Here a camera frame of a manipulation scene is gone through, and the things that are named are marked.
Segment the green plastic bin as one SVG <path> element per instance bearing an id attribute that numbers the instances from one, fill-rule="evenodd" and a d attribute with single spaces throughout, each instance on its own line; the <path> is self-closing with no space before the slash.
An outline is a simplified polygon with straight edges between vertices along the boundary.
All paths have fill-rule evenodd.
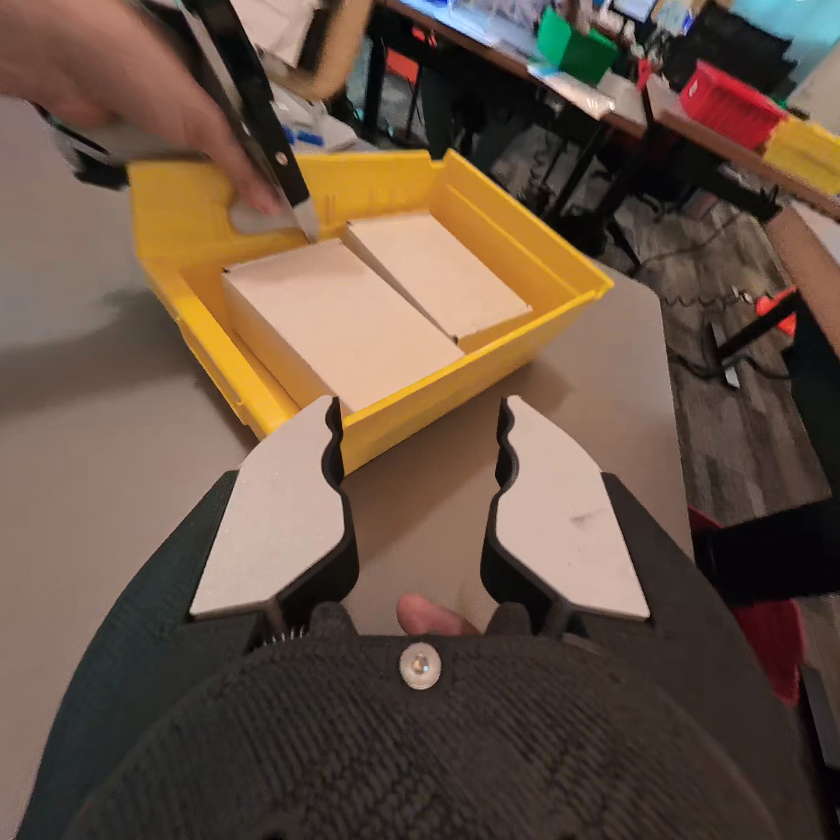
<path id="1" fill-rule="evenodd" d="M 591 87 L 601 83 L 619 52 L 617 44 L 595 28 L 581 34 L 553 5 L 542 11 L 536 49 L 548 66 Z"/>

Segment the background table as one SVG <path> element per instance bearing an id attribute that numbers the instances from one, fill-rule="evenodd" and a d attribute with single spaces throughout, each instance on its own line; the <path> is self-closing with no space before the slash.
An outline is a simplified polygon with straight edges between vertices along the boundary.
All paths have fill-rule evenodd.
<path id="1" fill-rule="evenodd" d="M 689 148 L 680 147 L 675 152 L 673 164 L 690 183 L 725 198 L 762 221 L 776 215 L 781 205 L 725 177 L 719 172 L 723 162 L 758 176 L 800 203 L 809 205 L 815 212 L 838 222 L 838 199 L 782 172 L 757 151 L 693 120 L 663 80 L 651 77 L 645 89 L 638 91 L 630 81 L 610 71 L 596 87 L 587 86 L 564 73 L 552 72 L 547 78 L 534 76 L 529 63 L 505 51 L 504 44 L 498 47 L 484 45 L 445 19 L 438 19 L 434 16 L 435 11 L 437 8 L 426 2 L 376 2 L 371 26 L 379 34 L 372 36 L 374 44 L 393 49 L 418 65 L 435 67 L 439 71 L 452 67 L 453 72 L 466 74 L 467 69 L 478 62 L 481 66 L 479 81 L 489 79 L 492 71 L 501 74 L 504 81 L 518 79 L 604 124 L 604 129 L 595 132 L 597 140 L 605 139 L 614 130 L 635 138 L 638 145 L 642 145 L 645 140 L 653 140 L 656 129 L 670 132 L 689 145 Z"/>

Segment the person's right hand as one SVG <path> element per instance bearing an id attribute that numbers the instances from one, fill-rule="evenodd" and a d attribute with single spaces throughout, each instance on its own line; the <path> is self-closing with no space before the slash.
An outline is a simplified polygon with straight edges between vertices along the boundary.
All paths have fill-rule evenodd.
<path id="1" fill-rule="evenodd" d="M 462 615 L 419 594 L 405 594 L 396 604 L 396 619 L 408 636 L 465 636 L 480 631 Z"/>

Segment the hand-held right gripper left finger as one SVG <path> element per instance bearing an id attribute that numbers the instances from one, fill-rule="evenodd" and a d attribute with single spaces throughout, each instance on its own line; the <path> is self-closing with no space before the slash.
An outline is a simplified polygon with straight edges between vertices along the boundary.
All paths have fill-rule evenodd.
<path id="1" fill-rule="evenodd" d="M 265 437 L 239 467 L 198 581 L 198 621 L 260 614 L 308 621 L 342 602 L 360 559 L 342 489 L 342 414 L 323 395 Z"/>

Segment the printed instruction sheet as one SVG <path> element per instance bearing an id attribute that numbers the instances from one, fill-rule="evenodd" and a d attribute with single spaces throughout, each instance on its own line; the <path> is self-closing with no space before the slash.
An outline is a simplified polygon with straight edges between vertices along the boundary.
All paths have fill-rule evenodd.
<path id="1" fill-rule="evenodd" d="M 297 67 L 319 1 L 233 1 L 251 43 L 261 52 Z"/>

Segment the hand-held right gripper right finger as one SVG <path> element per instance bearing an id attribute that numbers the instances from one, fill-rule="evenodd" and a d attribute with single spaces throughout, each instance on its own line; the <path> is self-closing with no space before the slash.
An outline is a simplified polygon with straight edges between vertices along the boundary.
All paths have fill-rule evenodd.
<path id="1" fill-rule="evenodd" d="M 602 469 L 562 428 L 518 395 L 500 401 L 497 492 L 480 580 L 528 629 L 586 630 L 585 618 L 645 627 L 652 616 Z"/>

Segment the small yellow plastic bin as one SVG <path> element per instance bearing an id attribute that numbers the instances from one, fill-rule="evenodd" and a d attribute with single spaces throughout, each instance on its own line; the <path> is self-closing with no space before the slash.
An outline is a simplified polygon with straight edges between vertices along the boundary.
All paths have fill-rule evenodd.
<path id="1" fill-rule="evenodd" d="M 789 118 L 778 123 L 763 160 L 826 196 L 839 194 L 839 137 L 817 122 Z"/>

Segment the large yellow plastic bin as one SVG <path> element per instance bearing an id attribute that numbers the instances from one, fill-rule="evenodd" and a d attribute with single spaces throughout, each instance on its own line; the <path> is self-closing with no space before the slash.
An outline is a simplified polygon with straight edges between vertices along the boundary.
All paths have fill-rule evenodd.
<path id="1" fill-rule="evenodd" d="M 533 361 L 614 282 L 453 150 L 303 154 L 298 158 L 323 237 L 361 217 L 430 211 L 532 314 L 418 384 L 343 420 L 342 456 L 355 471 Z M 222 270 L 304 245 L 296 225 L 243 235 L 228 220 L 233 189 L 214 164 L 129 166 L 135 253 L 185 345 L 239 422 L 258 439 L 299 413 L 284 387 L 235 334 Z"/>

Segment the red plastic bin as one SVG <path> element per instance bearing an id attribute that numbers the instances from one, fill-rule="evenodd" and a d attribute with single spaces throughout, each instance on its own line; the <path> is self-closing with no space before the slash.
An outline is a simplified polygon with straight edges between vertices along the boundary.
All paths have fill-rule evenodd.
<path id="1" fill-rule="evenodd" d="M 679 94 L 687 117 L 750 151 L 761 151 L 789 114 L 769 97 L 699 59 Z"/>

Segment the person's left hand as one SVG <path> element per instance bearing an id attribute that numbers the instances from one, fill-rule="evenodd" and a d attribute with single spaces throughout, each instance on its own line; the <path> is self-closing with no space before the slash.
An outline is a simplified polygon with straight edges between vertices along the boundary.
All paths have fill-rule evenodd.
<path id="1" fill-rule="evenodd" d="M 131 3 L 2 1 L 1 92 L 64 123 L 120 119 L 203 153 L 255 210 L 278 215 L 277 192 L 226 116 L 149 17 Z"/>

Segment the white cardboard mailer box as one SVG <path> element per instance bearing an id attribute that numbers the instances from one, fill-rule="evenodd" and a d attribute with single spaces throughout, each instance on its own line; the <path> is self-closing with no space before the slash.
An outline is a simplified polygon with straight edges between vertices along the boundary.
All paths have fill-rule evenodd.
<path id="1" fill-rule="evenodd" d="M 338 238 L 223 269 L 227 315 L 300 407 L 378 403 L 463 351 Z"/>
<path id="2" fill-rule="evenodd" d="M 428 212 L 356 219 L 340 237 L 466 354 L 532 316 L 529 304 Z"/>

